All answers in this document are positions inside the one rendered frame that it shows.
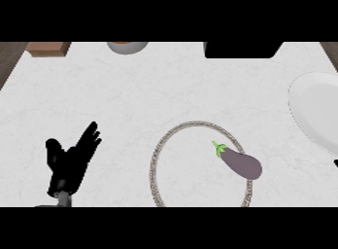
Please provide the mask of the round white placemat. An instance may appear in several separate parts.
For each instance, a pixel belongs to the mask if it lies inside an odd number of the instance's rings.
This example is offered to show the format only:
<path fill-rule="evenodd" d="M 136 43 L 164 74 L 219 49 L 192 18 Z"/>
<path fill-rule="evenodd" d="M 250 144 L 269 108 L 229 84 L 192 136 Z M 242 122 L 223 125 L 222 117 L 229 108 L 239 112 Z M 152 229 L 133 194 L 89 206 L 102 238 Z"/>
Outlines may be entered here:
<path fill-rule="evenodd" d="M 251 205 L 253 181 L 244 179 L 217 157 L 217 144 L 244 154 L 236 138 L 213 123 L 185 122 L 164 133 L 148 170 L 157 207 Z"/>

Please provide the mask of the grey bowl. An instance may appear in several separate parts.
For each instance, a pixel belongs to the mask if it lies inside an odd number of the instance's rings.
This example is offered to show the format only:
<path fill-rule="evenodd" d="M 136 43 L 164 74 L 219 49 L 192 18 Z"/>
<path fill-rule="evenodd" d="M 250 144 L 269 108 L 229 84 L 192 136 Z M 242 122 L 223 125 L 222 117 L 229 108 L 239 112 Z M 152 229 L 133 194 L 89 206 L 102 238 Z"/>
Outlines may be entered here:
<path fill-rule="evenodd" d="M 147 46 L 147 42 L 126 42 L 126 43 L 108 42 L 107 46 L 110 50 L 117 54 L 133 54 L 144 49 L 144 47 Z"/>

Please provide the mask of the black appliance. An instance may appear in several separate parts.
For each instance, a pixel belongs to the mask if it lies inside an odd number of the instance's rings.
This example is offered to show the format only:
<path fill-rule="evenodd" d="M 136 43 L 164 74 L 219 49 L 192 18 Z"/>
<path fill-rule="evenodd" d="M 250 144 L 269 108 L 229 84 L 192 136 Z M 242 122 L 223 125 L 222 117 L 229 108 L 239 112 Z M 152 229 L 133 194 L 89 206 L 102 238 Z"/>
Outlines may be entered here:
<path fill-rule="evenodd" d="M 205 58 L 272 58 L 279 50 L 281 42 L 204 42 Z"/>

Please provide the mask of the brown wooden block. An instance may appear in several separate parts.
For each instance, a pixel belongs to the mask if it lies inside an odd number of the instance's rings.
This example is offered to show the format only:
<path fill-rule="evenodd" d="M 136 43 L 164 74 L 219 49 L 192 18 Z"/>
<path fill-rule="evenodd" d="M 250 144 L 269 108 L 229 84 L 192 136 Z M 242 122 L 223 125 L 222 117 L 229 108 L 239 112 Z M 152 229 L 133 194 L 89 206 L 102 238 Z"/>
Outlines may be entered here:
<path fill-rule="evenodd" d="M 70 42 L 29 42 L 26 51 L 33 57 L 61 57 L 70 45 Z"/>

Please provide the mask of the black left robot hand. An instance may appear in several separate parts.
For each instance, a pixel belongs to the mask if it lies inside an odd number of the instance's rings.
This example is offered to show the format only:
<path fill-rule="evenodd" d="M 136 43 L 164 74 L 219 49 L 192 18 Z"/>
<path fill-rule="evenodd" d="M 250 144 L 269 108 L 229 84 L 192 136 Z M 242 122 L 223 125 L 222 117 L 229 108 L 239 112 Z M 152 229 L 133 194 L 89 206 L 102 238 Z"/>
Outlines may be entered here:
<path fill-rule="evenodd" d="M 86 166 L 101 142 L 98 135 L 97 122 L 92 122 L 83 131 L 77 144 L 69 150 L 61 148 L 61 144 L 54 138 L 45 141 L 47 165 L 51 169 L 47 194 L 51 197 L 60 192 L 66 192 L 69 195 L 77 192 Z"/>

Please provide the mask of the white plate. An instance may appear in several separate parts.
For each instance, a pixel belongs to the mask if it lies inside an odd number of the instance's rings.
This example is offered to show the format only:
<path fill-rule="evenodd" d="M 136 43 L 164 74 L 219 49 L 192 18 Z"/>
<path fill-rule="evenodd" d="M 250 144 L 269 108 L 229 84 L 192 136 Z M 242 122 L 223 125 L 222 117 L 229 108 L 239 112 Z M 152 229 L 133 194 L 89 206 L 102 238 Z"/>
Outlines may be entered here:
<path fill-rule="evenodd" d="M 289 86 L 288 106 L 303 133 L 338 157 L 338 76 L 301 75 Z"/>

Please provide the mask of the purple eggplant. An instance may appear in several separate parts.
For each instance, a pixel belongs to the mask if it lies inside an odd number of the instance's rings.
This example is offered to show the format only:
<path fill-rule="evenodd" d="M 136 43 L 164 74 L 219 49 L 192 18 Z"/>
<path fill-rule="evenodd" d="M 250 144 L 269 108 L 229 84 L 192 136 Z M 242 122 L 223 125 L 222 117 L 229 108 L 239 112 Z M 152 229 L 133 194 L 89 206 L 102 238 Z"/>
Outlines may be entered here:
<path fill-rule="evenodd" d="M 255 180 L 261 174 L 261 166 L 258 160 L 228 148 L 225 144 L 211 142 L 216 150 L 216 156 L 223 160 L 225 164 L 233 172 L 248 180 Z"/>

